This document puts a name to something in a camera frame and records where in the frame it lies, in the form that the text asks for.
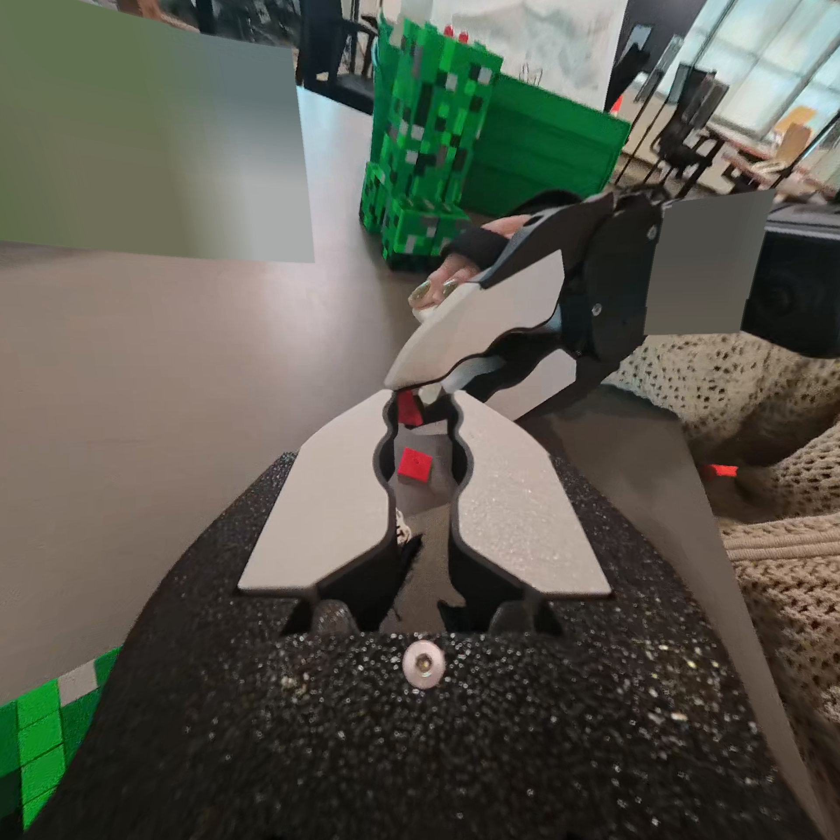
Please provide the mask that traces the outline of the green lego creeper figure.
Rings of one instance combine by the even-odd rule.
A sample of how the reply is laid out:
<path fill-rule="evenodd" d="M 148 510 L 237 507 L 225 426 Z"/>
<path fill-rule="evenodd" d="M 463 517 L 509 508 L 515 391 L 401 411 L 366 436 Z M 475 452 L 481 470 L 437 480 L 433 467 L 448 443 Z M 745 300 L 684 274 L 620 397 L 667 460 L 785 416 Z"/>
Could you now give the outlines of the green lego creeper figure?
<path fill-rule="evenodd" d="M 360 223 L 389 268 L 429 269 L 469 225 L 461 198 L 502 59 L 428 22 L 377 24 Z"/>

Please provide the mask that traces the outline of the black office chair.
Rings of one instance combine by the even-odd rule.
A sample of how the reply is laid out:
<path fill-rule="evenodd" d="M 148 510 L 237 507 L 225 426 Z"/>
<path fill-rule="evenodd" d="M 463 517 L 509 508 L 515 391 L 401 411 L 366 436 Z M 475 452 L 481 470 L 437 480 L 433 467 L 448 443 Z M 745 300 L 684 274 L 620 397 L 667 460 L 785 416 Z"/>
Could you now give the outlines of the black office chair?
<path fill-rule="evenodd" d="M 671 89 L 671 93 L 679 94 L 675 110 L 650 146 L 657 157 L 656 166 L 665 163 L 668 167 L 660 185 L 664 186 L 670 176 L 682 182 L 676 198 L 688 196 L 725 144 L 725 140 L 703 131 L 729 88 L 717 79 L 714 70 L 679 65 Z"/>
<path fill-rule="evenodd" d="M 379 38 L 375 18 L 370 15 L 346 18 L 341 1 L 300 1 L 299 6 L 297 85 L 372 115 L 373 47 Z"/>

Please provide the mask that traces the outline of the person's right hand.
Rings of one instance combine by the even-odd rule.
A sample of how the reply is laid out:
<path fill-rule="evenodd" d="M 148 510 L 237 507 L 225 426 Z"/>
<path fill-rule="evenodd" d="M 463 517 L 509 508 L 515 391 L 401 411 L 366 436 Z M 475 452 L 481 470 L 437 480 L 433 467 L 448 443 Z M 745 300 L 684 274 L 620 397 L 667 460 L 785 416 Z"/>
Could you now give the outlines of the person's right hand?
<path fill-rule="evenodd" d="M 442 252 L 442 261 L 408 298 L 415 312 L 441 304 L 458 286 L 490 268 L 509 240 L 531 219 L 530 213 L 468 226 Z"/>

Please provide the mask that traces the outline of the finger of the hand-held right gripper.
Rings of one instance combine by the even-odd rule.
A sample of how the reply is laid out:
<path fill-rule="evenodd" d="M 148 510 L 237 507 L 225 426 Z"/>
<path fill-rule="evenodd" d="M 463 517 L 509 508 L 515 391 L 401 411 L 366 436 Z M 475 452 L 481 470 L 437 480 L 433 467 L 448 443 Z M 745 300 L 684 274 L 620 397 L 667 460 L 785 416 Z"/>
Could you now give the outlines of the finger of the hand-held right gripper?
<path fill-rule="evenodd" d="M 555 251 L 494 286 L 458 286 L 406 341 L 384 388 L 399 392 L 440 382 L 503 335 L 536 329 L 553 315 L 563 283 L 563 257 Z"/>
<path fill-rule="evenodd" d="M 426 410 L 443 394 L 469 387 L 473 396 L 511 421 L 517 421 L 576 381 L 577 360 L 553 350 L 527 374 L 514 374 L 501 357 L 464 360 L 441 382 L 416 389 Z"/>

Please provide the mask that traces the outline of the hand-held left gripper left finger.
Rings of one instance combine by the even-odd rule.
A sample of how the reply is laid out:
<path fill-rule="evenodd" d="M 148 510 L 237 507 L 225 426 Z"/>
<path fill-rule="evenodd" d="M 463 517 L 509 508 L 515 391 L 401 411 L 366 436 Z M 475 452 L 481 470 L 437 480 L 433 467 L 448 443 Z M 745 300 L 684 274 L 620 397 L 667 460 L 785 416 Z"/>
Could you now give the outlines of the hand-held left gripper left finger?
<path fill-rule="evenodd" d="M 378 391 L 301 446 L 238 582 L 249 595 L 386 597 L 401 577 L 396 394 Z"/>

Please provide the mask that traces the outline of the wooden desk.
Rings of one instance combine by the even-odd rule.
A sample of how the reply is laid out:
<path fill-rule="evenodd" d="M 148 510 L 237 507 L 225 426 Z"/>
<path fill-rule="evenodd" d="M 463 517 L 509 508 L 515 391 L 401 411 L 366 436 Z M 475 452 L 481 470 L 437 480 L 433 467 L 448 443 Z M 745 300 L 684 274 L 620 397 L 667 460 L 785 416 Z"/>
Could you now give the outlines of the wooden desk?
<path fill-rule="evenodd" d="M 778 143 L 753 142 L 716 125 L 706 133 L 722 142 L 722 176 L 733 191 L 773 187 L 782 197 L 826 201 L 838 194 L 837 129 L 814 133 L 792 124 Z"/>

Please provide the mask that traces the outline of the white paper sheets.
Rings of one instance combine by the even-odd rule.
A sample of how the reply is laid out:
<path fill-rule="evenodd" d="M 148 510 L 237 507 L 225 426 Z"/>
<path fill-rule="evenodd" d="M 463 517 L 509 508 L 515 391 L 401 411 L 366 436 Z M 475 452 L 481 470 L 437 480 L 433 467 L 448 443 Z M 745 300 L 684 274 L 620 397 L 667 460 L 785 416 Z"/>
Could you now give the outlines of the white paper sheets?
<path fill-rule="evenodd" d="M 466 32 L 502 58 L 510 77 L 602 111 L 628 1 L 433 1 L 381 3 L 439 30 Z"/>

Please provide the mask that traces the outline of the person's right forearm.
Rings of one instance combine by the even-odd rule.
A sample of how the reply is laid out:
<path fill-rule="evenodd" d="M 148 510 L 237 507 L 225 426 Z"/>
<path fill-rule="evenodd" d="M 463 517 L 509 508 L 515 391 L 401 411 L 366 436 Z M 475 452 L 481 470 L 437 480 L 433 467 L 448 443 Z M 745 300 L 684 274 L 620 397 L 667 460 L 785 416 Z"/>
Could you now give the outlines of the person's right forearm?
<path fill-rule="evenodd" d="M 838 461 L 839 363 L 745 332 L 649 338 L 605 380 L 674 414 L 702 463 Z"/>

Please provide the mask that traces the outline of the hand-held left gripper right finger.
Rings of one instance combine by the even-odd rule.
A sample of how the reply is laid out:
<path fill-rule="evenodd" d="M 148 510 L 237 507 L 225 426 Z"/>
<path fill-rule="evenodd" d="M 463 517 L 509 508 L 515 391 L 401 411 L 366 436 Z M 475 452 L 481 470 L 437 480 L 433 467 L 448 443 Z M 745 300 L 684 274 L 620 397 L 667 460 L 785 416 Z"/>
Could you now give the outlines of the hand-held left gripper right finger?
<path fill-rule="evenodd" d="M 528 595 L 602 599 L 610 586 L 549 452 L 466 392 L 450 397 L 451 525 L 467 559 Z"/>

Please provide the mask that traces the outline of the green plastic bin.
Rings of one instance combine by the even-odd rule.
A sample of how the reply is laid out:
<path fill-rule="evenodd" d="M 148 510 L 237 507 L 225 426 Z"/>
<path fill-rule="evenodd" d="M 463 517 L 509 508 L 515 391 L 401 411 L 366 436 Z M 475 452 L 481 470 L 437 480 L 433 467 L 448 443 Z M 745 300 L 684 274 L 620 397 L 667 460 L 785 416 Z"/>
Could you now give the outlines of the green plastic bin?
<path fill-rule="evenodd" d="M 583 197 L 599 193 L 628 134 L 628 123 L 610 113 L 510 77 L 500 68 L 460 206 L 500 217 L 544 191 Z"/>

